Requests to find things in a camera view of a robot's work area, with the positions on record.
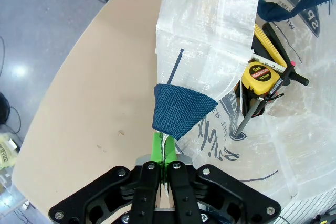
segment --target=striped surface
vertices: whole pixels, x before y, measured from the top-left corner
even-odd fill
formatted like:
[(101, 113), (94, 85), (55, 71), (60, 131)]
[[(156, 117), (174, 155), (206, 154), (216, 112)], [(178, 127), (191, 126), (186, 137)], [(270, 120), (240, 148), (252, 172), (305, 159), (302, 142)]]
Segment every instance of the striped surface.
[[(324, 214), (332, 205), (336, 203), (336, 188), (327, 193), (318, 195), (304, 201), (292, 202), (281, 212), (290, 224), (309, 223), (316, 215)], [(278, 218), (274, 224), (287, 223)]]

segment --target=beige tabletop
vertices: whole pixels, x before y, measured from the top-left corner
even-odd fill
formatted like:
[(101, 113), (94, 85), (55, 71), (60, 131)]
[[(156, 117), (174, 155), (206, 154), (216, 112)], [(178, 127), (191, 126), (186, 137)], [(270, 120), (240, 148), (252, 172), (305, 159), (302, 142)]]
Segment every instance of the beige tabletop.
[(13, 181), (44, 215), (117, 165), (150, 154), (161, 0), (110, 0), (46, 93)]

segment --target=floor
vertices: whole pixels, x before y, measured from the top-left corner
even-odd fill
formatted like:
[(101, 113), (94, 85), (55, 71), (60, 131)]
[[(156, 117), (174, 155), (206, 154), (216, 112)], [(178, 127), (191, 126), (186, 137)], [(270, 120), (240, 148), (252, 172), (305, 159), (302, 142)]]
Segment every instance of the floor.
[[(0, 36), (5, 44), (0, 92), (19, 112), (22, 126), (15, 140), (21, 145), (58, 69), (103, 3), (98, 0), (0, 0), (0, 7)], [(0, 42), (0, 62), (2, 51)], [(19, 129), (19, 117), (14, 110), (7, 124), (14, 131)], [(5, 126), (0, 128), (0, 132), (8, 131)], [(6, 213), (4, 219), (0, 218), (0, 224), (21, 222), (14, 212), (8, 214), (21, 200), (23, 196), (15, 189), (12, 195), (7, 191), (0, 195), (0, 213)], [(50, 223), (34, 208), (24, 213), (33, 224)]]

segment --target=tape measure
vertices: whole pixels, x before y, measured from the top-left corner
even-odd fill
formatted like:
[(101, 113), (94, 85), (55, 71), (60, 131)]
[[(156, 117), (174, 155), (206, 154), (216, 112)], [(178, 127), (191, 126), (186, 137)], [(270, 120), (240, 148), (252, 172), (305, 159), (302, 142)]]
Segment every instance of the tape measure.
[(250, 62), (246, 67), (242, 83), (256, 95), (262, 95), (269, 92), (277, 80), (280, 78), (273, 69), (261, 64), (260, 62)]

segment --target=bolt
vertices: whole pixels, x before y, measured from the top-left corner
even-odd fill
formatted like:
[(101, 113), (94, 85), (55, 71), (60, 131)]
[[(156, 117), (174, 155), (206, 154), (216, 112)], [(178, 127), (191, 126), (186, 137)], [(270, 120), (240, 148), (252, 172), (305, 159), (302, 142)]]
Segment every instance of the bolt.
[(55, 218), (57, 220), (63, 219), (63, 217), (64, 217), (64, 214), (62, 212), (55, 213)]
[(209, 170), (208, 168), (205, 168), (205, 169), (203, 170), (203, 174), (204, 174), (204, 175), (209, 175), (209, 174), (210, 174), (210, 170)]
[(121, 217), (121, 221), (124, 224), (128, 224), (128, 220), (130, 219), (129, 215), (124, 215), (123, 217)]
[(123, 177), (126, 175), (126, 171), (124, 169), (118, 171), (119, 177)]
[(202, 219), (202, 222), (206, 222), (209, 219), (209, 217), (206, 214), (201, 214), (201, 219)]
[(180, 169), (180, 167), (181, 167), (181, 165), (178, 162), (173, 164), (174, 169)]
[(269, 215), (273, 215), (275, 213), (274, 207), (268, 207), (266, 211)]
[(152, 169), (154, 169), (155, 168), (155, 165), (154, 164), (149, 164), (148, 165), (148, 170), (152, 170)]

